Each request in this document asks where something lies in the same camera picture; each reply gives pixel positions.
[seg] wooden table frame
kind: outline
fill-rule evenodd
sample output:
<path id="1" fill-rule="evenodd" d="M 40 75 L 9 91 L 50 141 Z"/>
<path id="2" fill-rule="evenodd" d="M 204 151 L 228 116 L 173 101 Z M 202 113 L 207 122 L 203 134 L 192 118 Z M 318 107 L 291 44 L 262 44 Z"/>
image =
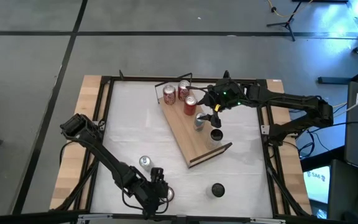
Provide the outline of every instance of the wooden table frame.
<path id="1" fill-rule="evenodd" d="M 85 114 L 87 117 L 92 118 L 93 121 L 100 122 L 106 121 L 108 115 L 109 104 L 112 95 L 112 88 L 114 81 L 143 81 L 143 82 L 177 82 L 176 78 L 168 77 L 124 77 L 120 72 L 119 77 L 102 77 L 86 75 L 78 97 L 75 113 Z M 214 83 L 217 78 L 193 78 L 193 82 L 206 82 Z M 270 91 L 283 93 L 283 84 L 281 80 L 254 80 L 259 85 L 266 86 Z M 258 109 L 258 115 L 263 118 L 264 124 L 278 123 L 283 124 L 289 122 L 290 115 L 288 109 L 279 107 L 264 107 Z M 285 139 L 286 142 L 295 144 L 295 140 L 291 137 Z M 305 182 L 303 180 L 303 172 L 300 165 L 299 155 L 296 148 L 291 145 L 284 144 L 283 146 L 272 148 L 269 147 L 268 151 L 273 166 L 276 168 L 279 177 L 285 181 L 287 189 L 293 195 L 294 199 L 301 205 L 301 207 L 308 213 L 311 213 L 310 203 L 306 192 Z M 74 189 L 80 178 L 84 175 L 87 168 L 93 161 L 93 157 L 89 151 L 81 147 L 77 143 L 70 144 L 65 149 L 63 154 L 62 164 L 57 177 L 55 190 L 53 193 L 50 208 L 58 207 L 64 199 Z M 85 209 L 90 210 L 91 200 L 93 196 L 93 187 L 96 181 L 97 170 L 87 181 L 80 194 L 70 210 Z M 288 206 L 286 200 L 282 199 L 282 194 L 278 189 L 276 183 L 273 182 L 271 176 L 267 174 L 269 193 L 272 203 L 273 215 L 286 214 L 294 215 L 294 211 Z M 117 218 L 136 218 L 143 219 L 142 215 L 125 215 Z M 228 222 L 244 222 L 248 218 L 225 218 L 222 217 L 199 217 L 199 221 L 228 221 Z"/>

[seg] red soda can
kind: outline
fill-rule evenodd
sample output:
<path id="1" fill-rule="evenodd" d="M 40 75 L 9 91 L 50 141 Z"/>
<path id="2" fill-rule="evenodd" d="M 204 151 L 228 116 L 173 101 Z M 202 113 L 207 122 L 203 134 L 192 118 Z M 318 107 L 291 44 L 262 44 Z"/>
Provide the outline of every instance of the red soda can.
<path id="1" fill-rule="evenodd" d="M 162 89 L 162 93 L 164 94 L 164 102 L 168 105 L 172 105 L 175 103 L 177 99 L 177 93 L 175 87 L 172 85 L 166 85 Z"/>
<path id="2" fill-rule="evenodd" d="M 186 88 L 186 86 L 190 86 L 190 82 L 187 80 L 182 80 L 178 84 L 178 98 L 179 100 L 184 101 L 186 97 L 189 95 L 189 90 Z"/>
<path id="3" fill-rule="evenodd" d="M 183 112 L 187 114 L 188 116 L 193 115 L 196 112 L 196 105 L 197 99 L 194 96 L 187 96 L 185 99 L 185 107 L 183 109 Z"/>

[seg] desk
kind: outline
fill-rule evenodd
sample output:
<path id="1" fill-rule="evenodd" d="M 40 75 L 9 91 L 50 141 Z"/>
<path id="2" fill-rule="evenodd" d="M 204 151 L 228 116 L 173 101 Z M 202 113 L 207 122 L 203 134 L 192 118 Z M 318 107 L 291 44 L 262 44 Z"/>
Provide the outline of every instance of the desk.
<path id="1" fill-rule="evenodd" d="M 89 118 L 97 118 L 96 120 L 99 120 L 99 118 L 102 117 L 102 114 L 106 112 L 106 102 L 109 100 L 107 94 L 108 91 L 104 91 L 100 102 L 97 103 L 99 89 L 102 86 L 101 81 L 103 81 L 103 79 L 104 78 L 101 76 L 87 75 L 84 77 L 75 113 L 85 114 Z M 283 92 L 283 84 L 281 80 L 267 80 L 267 86 L 271 91 Z M 109 84 L 103 86 L 105 90 L 109 89 L 109 87 Z M 272 115 L 274 121 L 278 124 L 290 121 L 288 109 L 272 107 Z M 265 124 L 267 124 L 268 119 L 266 109 L 263 110 L 263 116 Z M 293 138 L 286 138 L 286 141 L 295 143 Z M 302 208 L 308 213 L 311 213 L 297 150 L 291 145 L 284 144 L 280 147 L 280 155 L 287 188 Z M 59 206 L 64 201 L 65 197 L 67 197 L 73 190 L 78 182 L 78 179 L 80 178 L 82 164 L 85 158 L 85 149 L 81 146 L 71 144 L 66 148 L 57 177 L 50 208 Z M 86 208 L 88 187 L 89 185 L 85 187 L 81 200 L 77 203 L 78 208 Z M 278 212 L 283 214 L 281 193 L 277 187 L 275 188 L 275 192 L 277 197 Z"/>

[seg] white tabletop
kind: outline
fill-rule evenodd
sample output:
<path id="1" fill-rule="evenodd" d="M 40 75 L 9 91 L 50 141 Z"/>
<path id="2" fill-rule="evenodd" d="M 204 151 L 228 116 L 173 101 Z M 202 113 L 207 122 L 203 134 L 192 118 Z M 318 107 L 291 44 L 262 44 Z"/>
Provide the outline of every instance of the white tabletop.
<path id="1" fill-rule="evenodd" d="M 157 103 L 156 84 L 114 82 L 104 146 L 120 161 L 137 167 L 149 180 L 150 174 L 139 165 L 141 156 L 149 156 L 156 167 L 164 169 L 165 180 L 175 191 L 164 215 L 271 218 L 256 109 L 238 106 L 220 113 L 222 144 L 232 142 L 233 145 L 225 153 L 189 169 Z M 193 85 L 206 86 L 207 83 Z M 162 86 L 157 92 L 161 97 Z M 194 90 L 194 93 L 199 100 L 203 96 L 202 91 Z M 209 108 L 203 106 L 203 109 L 211 113 Z M 214 183 L 225 187 L 223 197 L 206 195 L 206 188 Z M 135 197 L 126 197 L 126 202 L 140 206 Z M 160 206 L 159 211 L 164 208 L 165 205 Z M 141 214 L 140 210 L 123 204 L 121 190 L 102 164 L 91 211 Z"/>

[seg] gray floor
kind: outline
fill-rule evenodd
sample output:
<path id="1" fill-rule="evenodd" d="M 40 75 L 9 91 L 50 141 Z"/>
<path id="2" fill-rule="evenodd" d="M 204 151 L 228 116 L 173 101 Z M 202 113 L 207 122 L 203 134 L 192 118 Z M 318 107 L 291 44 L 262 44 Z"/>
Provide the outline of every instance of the gray floor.
<path id="1" fill-rule="evenodd" d="M 282 14 L 296 4 L 274 1 Z M 72 30 L 80 0 L 0 0 L 0 30 Z M 295 16 L 296 32 L 358 32 L 358 0 L 350 4 L 312 3 Z M 267 1 L 89 1 L 80 30 L 252 31 L 285 18 L 269 13 Z M 10 212 L 25 163 L 67 47 L 68 37 L 0 37 L 0 215 Z M 48 210 L 58 174 L 58 152 L 65 142 L 59 124 L 75 107 L 84 75 L 282 79 L 287 93 L 321 95 L 330 104 L 346 101 L 346 86 L 318 85 L 316 78 L 358 73 L 358 40 L 288 37 L 77 37 L 24 212 Z M 344 121 L 341 116 L 336 123 Z M 328 148 L 343 144 L 332 129 L 321 131 Z M 309 142 L 303 136 L 298 145 Z M 315 153 L 323 149 L 317 144 Z"/>

